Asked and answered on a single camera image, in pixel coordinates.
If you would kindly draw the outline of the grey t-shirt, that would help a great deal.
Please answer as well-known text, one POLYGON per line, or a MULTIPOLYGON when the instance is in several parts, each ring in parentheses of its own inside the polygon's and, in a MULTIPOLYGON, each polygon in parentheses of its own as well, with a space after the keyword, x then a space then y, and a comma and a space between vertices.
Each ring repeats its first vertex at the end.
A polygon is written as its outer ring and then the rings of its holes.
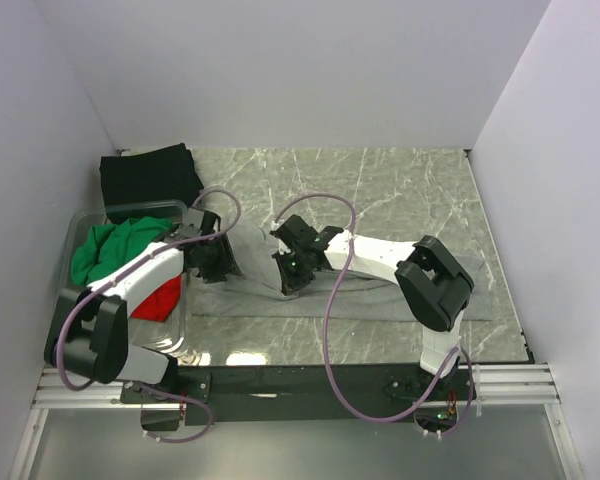
MULTIPOLYGON (((226 318, 322 317, 337 274, 319 271, 300 292, 285 296, 272 254, 277 240, 249 220, 241 220, 228 233, 240 270, 224 282, 191 279, 186 308, 191 315, 226 318)), ((414 322, 414 314, 399 287, 388 281, 349 274, 331 309, 333 319, 414 322)))

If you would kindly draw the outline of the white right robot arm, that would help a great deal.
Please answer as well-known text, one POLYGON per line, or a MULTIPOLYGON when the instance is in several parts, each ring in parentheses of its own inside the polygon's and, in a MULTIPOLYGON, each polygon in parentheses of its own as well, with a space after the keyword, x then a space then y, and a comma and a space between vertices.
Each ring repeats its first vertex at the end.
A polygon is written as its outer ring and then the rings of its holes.
POLYGON ((459 260, 436 237, 426 235, 415 242, 397 242, 357 235, 329 226, 317 231, 293 215, 273 227, 279 247, 273 254, 282 280, 282 292, 295 294, 316 279, 319 271, 337 274, 323 316, 323 358, 328 376, 328 329, 336 294, 347 273, 385 280, 397 286, 409 312, 422 326, 422 350, 416 371, 424 395, 440 399, 472 373, 458 375, 460 326, 475 283, 459 260))

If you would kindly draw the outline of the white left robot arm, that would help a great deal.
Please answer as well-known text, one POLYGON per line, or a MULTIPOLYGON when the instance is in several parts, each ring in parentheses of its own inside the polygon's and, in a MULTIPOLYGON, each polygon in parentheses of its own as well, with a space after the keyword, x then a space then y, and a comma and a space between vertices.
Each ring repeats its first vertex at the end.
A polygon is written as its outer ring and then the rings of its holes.
POLYGON ((66 287, 57 297, 44 360, 57 368, 72 391, 117 380, 144 383, 156 401, 173 399, 180 388, 175 360, 129 343, 129 318, 158 287, 195 270, 207 282, 238 272, 228 231, 220 217, 196 209, 192 224, 178 224, 136 257, 85 287, 66 287))

